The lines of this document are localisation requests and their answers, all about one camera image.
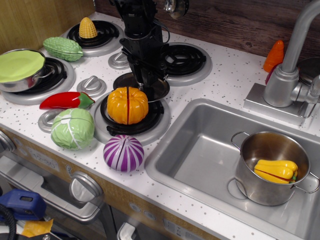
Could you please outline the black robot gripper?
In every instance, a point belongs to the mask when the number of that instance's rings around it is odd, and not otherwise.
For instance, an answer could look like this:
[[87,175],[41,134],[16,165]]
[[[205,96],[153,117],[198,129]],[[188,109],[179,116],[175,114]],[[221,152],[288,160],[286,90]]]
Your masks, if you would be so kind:
[[126,24],[125,37],[120,40],[138,89],[144,91],[148,100],[156,99],[153,83],[165,74],[165,63],[160,57],[165,45],[163,27],[161,24]]

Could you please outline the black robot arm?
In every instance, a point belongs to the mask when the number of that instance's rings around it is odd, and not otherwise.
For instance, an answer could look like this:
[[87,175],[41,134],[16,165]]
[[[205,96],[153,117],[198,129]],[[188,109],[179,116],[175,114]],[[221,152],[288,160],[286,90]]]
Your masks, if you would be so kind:
[[163,40],[165,26],[155,18],[157,4],[152,0],[114,0],[113,5],[124,23],[120,44],[137,87],[149,102],[163,99],[170,86],[162,53],[169,45]]

